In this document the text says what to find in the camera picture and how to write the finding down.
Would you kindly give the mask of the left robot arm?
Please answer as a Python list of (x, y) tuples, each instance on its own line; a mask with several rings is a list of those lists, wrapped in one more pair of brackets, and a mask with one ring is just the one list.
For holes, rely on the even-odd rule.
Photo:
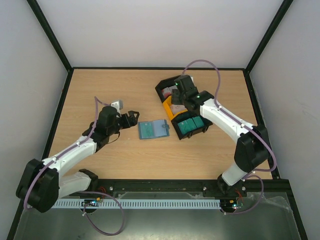
[(69, 176), (66, 173), (107, 145), (112, 135), (120, 135), (122, 129), (136, 126), (139, 116), (137, 111), (122, 114), (115, 105), (105, 106), (95, 113), (95, 120), (76, 142), (51, 157), (30, 160), (16, 190), (24, 209), (34, 208), (45, 213), (60, 198), (94, 191), (98, 187), (95, 173), (87, 169)]

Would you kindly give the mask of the teal AION credit card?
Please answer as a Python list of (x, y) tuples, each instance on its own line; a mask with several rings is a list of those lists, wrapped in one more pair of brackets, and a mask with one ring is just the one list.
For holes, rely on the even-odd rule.
[(154, 137), (153, 124), (150, 121), (139, 122), (138, 130), (139, 130), (139, 138), (141, 140), (152, 139)]

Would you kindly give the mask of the teal card holder wallet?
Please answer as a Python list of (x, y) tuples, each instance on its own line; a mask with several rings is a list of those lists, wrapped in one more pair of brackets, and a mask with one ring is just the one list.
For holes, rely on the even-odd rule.
[(156, 139), (156, 138), (163, 138), (163, 137), (169, 137), (169, 125), (165, 119), (158, 119), (158, 120), (153, 120), (149, 121), (153, 125), (153, 132), (154, 132), (154, 137), (151, 139)]

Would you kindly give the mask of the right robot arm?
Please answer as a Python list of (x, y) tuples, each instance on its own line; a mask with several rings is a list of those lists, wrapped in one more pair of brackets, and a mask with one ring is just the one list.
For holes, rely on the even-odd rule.
[(183, 105), (223, 130), (234, 142), (234, 163), (217, 179), (218, 191), (229, 196), (240, 180), (245, 180), (252, 172), (264, 172), (260, 165), (275, 154), (270, 147), (267, 128), (247, 122), (218, 101), (217, 94), (199, 92), (193, 77), (181, 75), (174, 80), (173, 104)]

